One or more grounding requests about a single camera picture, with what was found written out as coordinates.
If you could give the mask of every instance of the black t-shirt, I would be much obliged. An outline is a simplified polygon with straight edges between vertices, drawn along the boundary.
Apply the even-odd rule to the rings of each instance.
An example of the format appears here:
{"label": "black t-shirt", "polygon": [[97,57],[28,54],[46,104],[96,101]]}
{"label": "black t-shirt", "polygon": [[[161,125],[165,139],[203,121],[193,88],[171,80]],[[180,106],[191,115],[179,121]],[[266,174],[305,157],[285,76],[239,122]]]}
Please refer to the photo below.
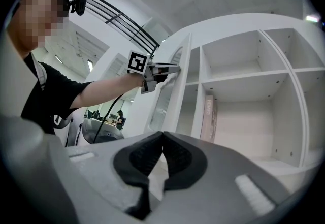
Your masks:
{"label": "black t-shirt", "polygon": [[120,116],[120,118],[118,119],[118,121],[121,119],[122,123],[116,122],[116,124],[123,124],[124,123],[124,117]]}
{"label": "black t-shirt", "polygon": [[[37,77],[33,58],[29,54],[25,63]],[[44,132],[54,134],[53,115],[66,119],[75,109],[69,109],[75,97],[91,82],[78,83],[68,79],[53,67],[42,63],[47,79],[44,90],[39,80],[31,91],[21,117],[37,123]]]}

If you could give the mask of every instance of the white shelf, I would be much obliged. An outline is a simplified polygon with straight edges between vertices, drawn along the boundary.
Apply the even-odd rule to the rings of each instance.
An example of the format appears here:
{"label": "white shelf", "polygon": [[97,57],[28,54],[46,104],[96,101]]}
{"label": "white shelf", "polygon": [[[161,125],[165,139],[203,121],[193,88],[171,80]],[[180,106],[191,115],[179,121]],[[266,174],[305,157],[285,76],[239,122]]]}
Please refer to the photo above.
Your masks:
{"label": "white shelf", "polygon": [[294,167],[271,157],[255,157],[249,159],[273,176],[297,174],[301,171],[306,171],[304,168]]}
{"label": "white shelf", "polygon": [[198,85],[198,81],[195,81],[195,82],[187,82],[185,86],[192,86],[192,85]]}
{"label": "white shelf", "polygon": [[294,70],[307,105],[309,147],[305,165],[321,162],[325,147],[325,69]]}
{"label": "white shelf", "polygon": [[279,46],[294,69],[324,67],[310,44],[294,29],[272,29],[265,31]]}
{"label": "white shelf", "polygon": [[325,68],[294,69],[303,92],[308,92],[314,87],[325,74]]}
{"label": "white shelf", "polygon": [[259,31],[223,38],[202,50],[204,80],[286,69],[274,45]]}
{"label": "white shelf", "polygon": [[198,95],[198,83],[187,84],[182,102],[181,111],[178,118],[176,132],[183,135],[191,135],[194,114],[196,110]]}
{"label": "white shelf", "polygon": [[260,101],[272,99],[286,76],[287,71],[281,70],[212,79],[202,84],[219,102]]}
{"label": "white shelf", "polygon": [[196,82],[199,80],[200,71],[200,48],[191,50],[186,82]]}
{"label": "white shelf", "polygon": [[206,94],[213,94],[218,102],[216,144],[249,158],[299,166],[302,115],[296,89],[286,71],[227,77],[202,85]]}

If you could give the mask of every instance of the person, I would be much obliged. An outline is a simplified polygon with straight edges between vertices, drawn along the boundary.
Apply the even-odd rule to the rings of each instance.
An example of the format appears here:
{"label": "person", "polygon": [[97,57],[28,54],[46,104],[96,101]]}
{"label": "person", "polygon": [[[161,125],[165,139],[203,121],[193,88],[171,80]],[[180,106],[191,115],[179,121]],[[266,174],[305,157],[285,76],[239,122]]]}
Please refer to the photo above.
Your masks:
{"label": "person", "polygon": [[66,119],[74,110],[112,100],[143,86],[144,78],[130,73],[113,79],[77,83],[53,67],[41,63],[47,75],[44,86],[37,76],[37,62],[31,51],[40,47],[63,18],[69,16],[69,0],[20,0],[7,26],[7,34],[19,56],[37,77],[21,117],[37,123],[44,132],[54,134],[53,116]]}
{"label": "person", "polygon": [[123,129],[124,123],[125,123],[125,118],[123,116],[123,111],[119,110],[117,112],[117,114],[119,115],[119,118],[116,120],[116,128],[119,130]]}
{"label": "person", "polygon": [[92,114],[92,117],[91,118],[94,118],[94,119],[99,119],[99,117],[100,117],[101,115],[100,115],[100,112],[99,112],[99,110],[96,110],[93,114]]}

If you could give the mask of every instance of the white cabinet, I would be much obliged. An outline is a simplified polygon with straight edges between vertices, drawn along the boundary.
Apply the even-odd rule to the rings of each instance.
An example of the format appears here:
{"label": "white cabinet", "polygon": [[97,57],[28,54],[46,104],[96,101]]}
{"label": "white cabinet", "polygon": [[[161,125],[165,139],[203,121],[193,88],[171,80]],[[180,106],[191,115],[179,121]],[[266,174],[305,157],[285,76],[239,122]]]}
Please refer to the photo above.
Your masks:
{"label": "white cabinet", "polygon": [[205,96],[217,101],[215,144],[306,183],[325,146],[325,66],[293,28],[254,30],[189,50],[176,132],[200,138]]}

